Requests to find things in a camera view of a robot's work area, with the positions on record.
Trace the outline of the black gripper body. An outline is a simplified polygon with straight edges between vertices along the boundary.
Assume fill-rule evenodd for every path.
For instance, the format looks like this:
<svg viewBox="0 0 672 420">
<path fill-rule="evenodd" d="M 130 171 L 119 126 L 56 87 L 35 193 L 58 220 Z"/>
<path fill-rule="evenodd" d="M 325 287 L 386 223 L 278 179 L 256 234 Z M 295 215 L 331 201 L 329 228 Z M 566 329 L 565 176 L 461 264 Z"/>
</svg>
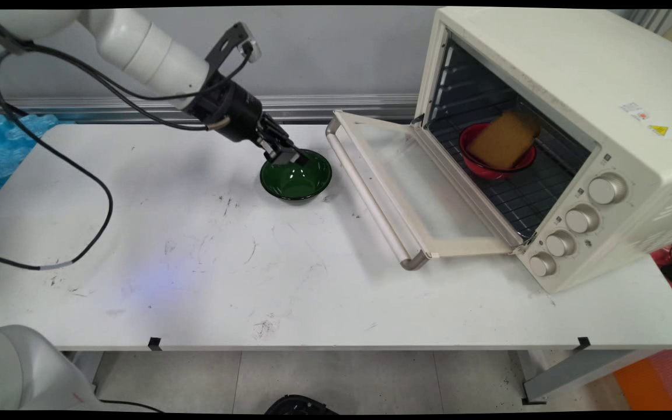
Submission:
<svg viewBox="0 0 672 420">
<path fill-rule="evenodd" d="M 254 142 L 263 108 L 259 99 L 230 80 L 194 98 L 187 106 L 187 114 L 230 141 Z"/>
</svg>

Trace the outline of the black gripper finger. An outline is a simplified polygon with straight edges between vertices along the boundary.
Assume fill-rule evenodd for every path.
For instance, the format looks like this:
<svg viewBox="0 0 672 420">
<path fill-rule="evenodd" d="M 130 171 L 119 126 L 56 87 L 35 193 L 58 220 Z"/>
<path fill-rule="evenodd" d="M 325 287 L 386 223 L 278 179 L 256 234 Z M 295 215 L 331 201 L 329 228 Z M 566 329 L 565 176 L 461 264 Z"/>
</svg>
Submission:
<svg viewBox="0 0 672 420">
<path fill-rule="evenodd" d="M 262 149 L 266 160 L 274 166 L 304 166 L 309 158 L 291 141 L 288 133 L 270 116 L 262 116 Z"/>
<path fill-rule="evenodd" d="M 287 165 L 291 162 L 291 143 L 285 136 L 258 137 L 258 145 L 264 150 L 265 159 L 274 166 Z"/>
</svg>

